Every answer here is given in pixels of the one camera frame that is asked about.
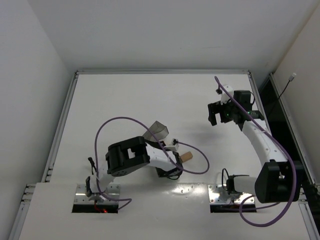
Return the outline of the long plain wood block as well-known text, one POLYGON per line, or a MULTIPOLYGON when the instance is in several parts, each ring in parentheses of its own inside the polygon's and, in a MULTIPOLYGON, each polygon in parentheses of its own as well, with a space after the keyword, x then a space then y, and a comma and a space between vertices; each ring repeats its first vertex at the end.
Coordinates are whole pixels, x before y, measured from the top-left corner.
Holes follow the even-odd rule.
POLYGON ((191 151, 188 151, 188 152, 180 155, 180 159, 181 159, 182 163, 185 163, 185 162, 193 159, 193 154, 191 151))

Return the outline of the grey translucent plastic bin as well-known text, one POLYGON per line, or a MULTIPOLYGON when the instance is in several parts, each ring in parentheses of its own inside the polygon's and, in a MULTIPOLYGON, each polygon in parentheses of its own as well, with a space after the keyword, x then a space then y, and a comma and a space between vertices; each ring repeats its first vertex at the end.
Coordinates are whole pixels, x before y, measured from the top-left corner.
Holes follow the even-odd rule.
POLYGON ((159 141, 164 140, 169 135, 169 130, 164 124, 155 121, 142 136, 148 141, 156 142, 154 135, 159 141))

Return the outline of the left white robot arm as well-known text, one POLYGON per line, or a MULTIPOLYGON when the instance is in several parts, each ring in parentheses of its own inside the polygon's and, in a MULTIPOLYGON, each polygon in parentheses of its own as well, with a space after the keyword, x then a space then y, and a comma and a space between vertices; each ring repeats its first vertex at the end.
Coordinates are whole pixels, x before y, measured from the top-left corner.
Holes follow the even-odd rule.
POLYGON ((144 166, 154 167, 159 178, 179 177, 183 172, 177 151, 142 136, 114 143, 108 147, 106 163, 97 167, 92 157, 88 158, 91 175, 85 180, 85 194, 92 197, 105 193, 115 178, 129 175, 144 166))

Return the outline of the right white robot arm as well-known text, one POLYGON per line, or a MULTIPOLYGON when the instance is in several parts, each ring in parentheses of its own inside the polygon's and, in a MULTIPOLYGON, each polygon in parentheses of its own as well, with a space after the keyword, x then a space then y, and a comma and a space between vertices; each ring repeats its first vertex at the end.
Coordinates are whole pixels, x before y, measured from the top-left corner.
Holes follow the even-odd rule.
POLYGON ((217 125, 216 115, 222 123, 234 122, 248 138, 261 163, 257 177, 236 174, 226 181, 228 194, 248 193, 263 204, 284 203, 299 199, 304 175, 303 165, 290 164, 283 150, 271 139, 265 118, 259 110, 253 110, 252 93, 249 90, 229 90, 229 94, 217 89, 221 96, 217 102, 208 104, 208 120, 217 125))

